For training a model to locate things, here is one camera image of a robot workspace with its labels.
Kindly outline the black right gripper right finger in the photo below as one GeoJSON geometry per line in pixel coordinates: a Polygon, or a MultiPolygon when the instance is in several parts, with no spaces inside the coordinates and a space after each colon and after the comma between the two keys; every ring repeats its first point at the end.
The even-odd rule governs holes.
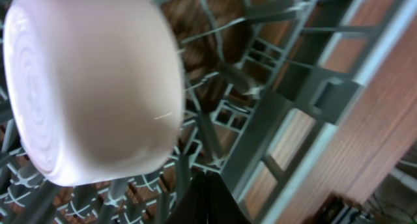
{"type": "Polygon", "coordinates": [[[250,224],[218,173],[206,175],[209,224],[250,224]]]}

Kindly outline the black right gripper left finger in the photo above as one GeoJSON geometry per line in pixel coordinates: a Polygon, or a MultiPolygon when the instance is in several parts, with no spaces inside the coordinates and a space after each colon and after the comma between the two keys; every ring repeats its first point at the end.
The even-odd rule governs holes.
{"type": "Polygon", "coordinates": [[[206,174],[198,173],[180,203],[170,214],[165,224],[206,224],[207,198],[206,174]]]}

